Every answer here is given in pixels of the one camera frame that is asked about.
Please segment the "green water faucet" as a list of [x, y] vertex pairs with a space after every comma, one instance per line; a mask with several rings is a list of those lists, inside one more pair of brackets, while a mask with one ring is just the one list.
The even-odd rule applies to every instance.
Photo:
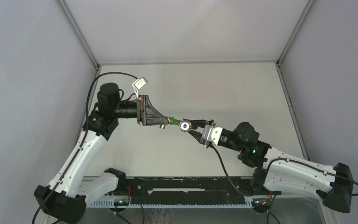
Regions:
[[182, 132], [189, 132], [192, 128], [191, 122], [188, 120], [179, 120], [175, 118], [170, 118], [169, 121], [170, 125], [178, 126], [180, 131]]

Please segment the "silver metal elbow fitting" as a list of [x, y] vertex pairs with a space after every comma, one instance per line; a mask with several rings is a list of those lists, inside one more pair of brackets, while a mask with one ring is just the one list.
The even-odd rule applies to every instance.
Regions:
[[165, 127], [167, 125], [172, 125], [173, 119], [174, 119], [173, 117], [167, 117], [167, 116], [165, 116], [164, 118], [161, 118], [159, 128], [165, 129]]

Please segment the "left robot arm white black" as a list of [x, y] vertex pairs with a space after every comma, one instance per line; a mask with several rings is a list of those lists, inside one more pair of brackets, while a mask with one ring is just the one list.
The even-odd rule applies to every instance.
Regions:
[[142, 126], [165, 126], [167, 117], [158, 112], [147, 95], [137, 101], [122, 100], [116, 83], [103, 84], [97, 93], [95, 109], [87, 117], [78, 142], [57, 175], [47, 184], [39, 185], [34, 196], [45, 214], [67, 224], [78, 223], [87, 207], [103, 195], [117, 195], [127, 189], [125, 172], [105, 170], [98, 178], [82, 184], [83, 177], [99, 150], [104, 146], [119, 119], [134, 118]]

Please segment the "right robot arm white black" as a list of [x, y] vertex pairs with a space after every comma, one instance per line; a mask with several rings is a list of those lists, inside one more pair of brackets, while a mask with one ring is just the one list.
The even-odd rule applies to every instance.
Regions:
[[315, 197], [337, 212], [351, 211], [354, 180], [346, 164], [324, 165], [292, 156], [260, 141], [259, 133], [248, 122], [230, 131], [212, 120], [183, 120], [179, 128], [205, 147], [220, 146], [239, 152], [238, 159], [255, 170], [253, 195], [266, 190], [292, 193]]

